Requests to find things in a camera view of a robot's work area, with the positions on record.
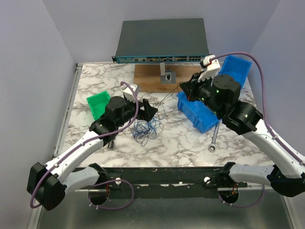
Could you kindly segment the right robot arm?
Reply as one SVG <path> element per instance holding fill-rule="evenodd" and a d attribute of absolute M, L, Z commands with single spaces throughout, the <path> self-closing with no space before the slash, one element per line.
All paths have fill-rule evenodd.
<path fill-rule="evenodd" d="M 199 73 L 179 84 L 189 102 L 204 103 L 222 123 L 255 144 L 273 162 L 273 166 L 248 166 L 226 163 L 219 181 L 225 187 L 250 182 L 271 186 L 277 193 L 295 197 L 305 191 L 305 167 L 281 146 L 278 137 L 267 129 L 263 114 L 253 105 L 239 100 L 241 85 L 229 75 L 199 80 Z"/>

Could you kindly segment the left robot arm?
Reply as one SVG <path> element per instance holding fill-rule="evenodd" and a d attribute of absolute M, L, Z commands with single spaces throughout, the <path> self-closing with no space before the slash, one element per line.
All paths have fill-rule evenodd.
<path fill-rule="evenodd" d="M 70 191 L 85 186 L 102 188 L 106 177 L 99 166 L 88 166 L 75 172 L 81 162 L 97 150 L 106 146 L 120 132 L 135 120 L 151 121 L 158 109 L 149 104 L 147 99 L 129 100 L 125 96 L 110 98 L 101 117 L 90 125 L 89 130 L 64 153 L 45 164 L 35 163 L 30 168 L 27 192 L 33 202 L 45 210 L 53 210 Z"/>

